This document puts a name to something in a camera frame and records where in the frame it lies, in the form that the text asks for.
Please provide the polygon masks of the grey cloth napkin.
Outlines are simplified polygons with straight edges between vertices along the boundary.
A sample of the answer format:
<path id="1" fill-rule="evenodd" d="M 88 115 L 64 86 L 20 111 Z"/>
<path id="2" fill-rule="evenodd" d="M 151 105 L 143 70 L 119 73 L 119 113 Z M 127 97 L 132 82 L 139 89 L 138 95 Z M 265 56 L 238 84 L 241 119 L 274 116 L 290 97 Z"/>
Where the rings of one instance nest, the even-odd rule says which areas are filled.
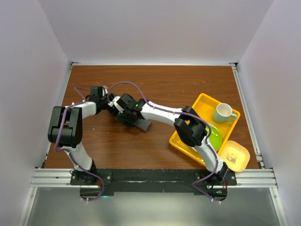
<path id="1" fill-rule="evenodd" d="M 146 119 L 137 119 L 133 125 L 139 129 L 141 129 L 144 132 L 147 132 L 149 127 L 151 126 L 152 122 L 150 120 Z"/>

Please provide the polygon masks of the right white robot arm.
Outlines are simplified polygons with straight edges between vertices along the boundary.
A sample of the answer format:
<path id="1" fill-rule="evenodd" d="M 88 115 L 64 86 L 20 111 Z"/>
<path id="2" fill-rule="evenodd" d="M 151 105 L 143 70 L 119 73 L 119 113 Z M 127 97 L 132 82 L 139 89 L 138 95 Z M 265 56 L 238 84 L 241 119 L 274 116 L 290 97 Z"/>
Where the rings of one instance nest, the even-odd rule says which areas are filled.
<path id="1" fill-rule="evenodd" d="M 209 140 L 212 129 L 192 107 L 170 108 L 144 99 L 135 101 L 131 97 L 116 97 L 112 100 L 112 105 L 118 110 L 116 119 L 129 128 L 137 127 L 147 131 L 151 121 L 173 126 L 180 140 L 197 152 L 205 162 L 206 169 L 210 172 L 205 179 L 210 178 L 215 185 L 226 180 L 228 166 L 218 156 Z"/>

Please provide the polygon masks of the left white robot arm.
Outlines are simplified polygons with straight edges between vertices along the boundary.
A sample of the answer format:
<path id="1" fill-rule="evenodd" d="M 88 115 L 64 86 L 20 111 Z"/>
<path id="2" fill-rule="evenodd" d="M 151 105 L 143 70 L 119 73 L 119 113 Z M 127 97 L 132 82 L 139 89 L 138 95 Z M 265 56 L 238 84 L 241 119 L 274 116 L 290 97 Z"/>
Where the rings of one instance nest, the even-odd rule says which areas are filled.
<path id="1" fill-rule="evenodd" d="M 118 109 L 106 97 L 94 101 L 82 100 L 68 106 L 55 106 L 48 128 L 48 140 L 55 144 L 55 152 L 65 152 L 73 164 L 73 176 L 87 185 L 102 186 L 103 179 L 97 175 L 94 161 L 87 154 L 83 144 L 83 120 L 102 110 L 117 114 Z"/>

